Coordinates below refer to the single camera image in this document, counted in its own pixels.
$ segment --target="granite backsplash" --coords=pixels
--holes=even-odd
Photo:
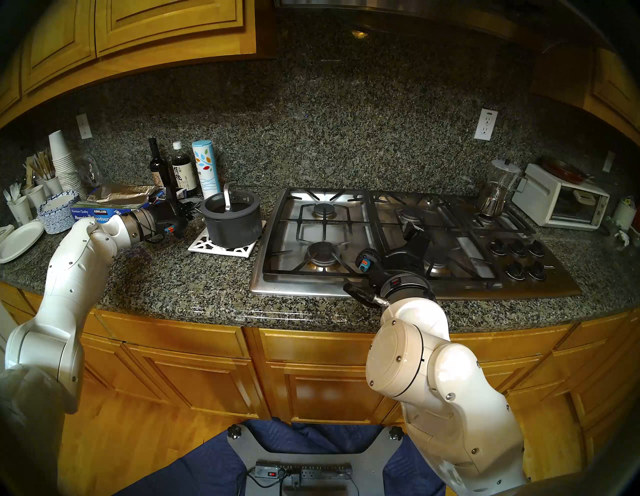
[[[450,26],[422,36],[371,32],[330,12],[280,12],[278,58],[162,68],[64,95],[0,131],[1,183],[62,129],[106,180],[150,184],[147,137],[211,139],[222,182],[476,194],[485,164],[550,154],[613,197],[637,191],[640,149],[599,119],[529,92],[535,55]],[[481,108],[491,141],[473,138]],[[93,138],[81,140],[87,113]],[[603,173],[608,150],[616,153]],[[0,202],[2,223],[12,221]]]

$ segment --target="granite countertop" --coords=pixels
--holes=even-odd
[[[277,188],[259,189],[267,219]],[[141,243],[119,253],[97,308],[209,324],[291,330],[376,332],[380,311],[352,299],[258,296],[249,292],[257,248],[248,259],[191,253],[204,229],[192,221],[183,239]],[[538,300],[440,301],[451,332],[544,327],[615,314],[640,305],[640,253],[611,254],[594,232],[536,228],[573,275],[582,296]],[[66,232],[44,234],[24,255],[0,266],[0,279],[44,291],[47,263]]]

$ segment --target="stainless steel stovetop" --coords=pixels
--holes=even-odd
[[[285,189],[262,238],[251,292],[348,298],[342,289],[347,281],[367,285],[367,275],[355,264],[360,251],[384,254],[403,246],[403,229],[413,223],[431,240],[424,267],[440,300],[582,293],[514,210],[506,205],[501,216],[485,218],[473,201],[424,193]]]

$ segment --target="paper plate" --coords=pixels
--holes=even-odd
[[[43,232],[44,225],[39,220],[32,220],[13,231],[0,243],[0,264],[18,258],[38,241]]]

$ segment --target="range hood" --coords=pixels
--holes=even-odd
[[[536,52],[573,42],[611,49],[562,0],[275,0],[279,8],[331,9],[362,30],[420,35],[425,22],[454,24]]]

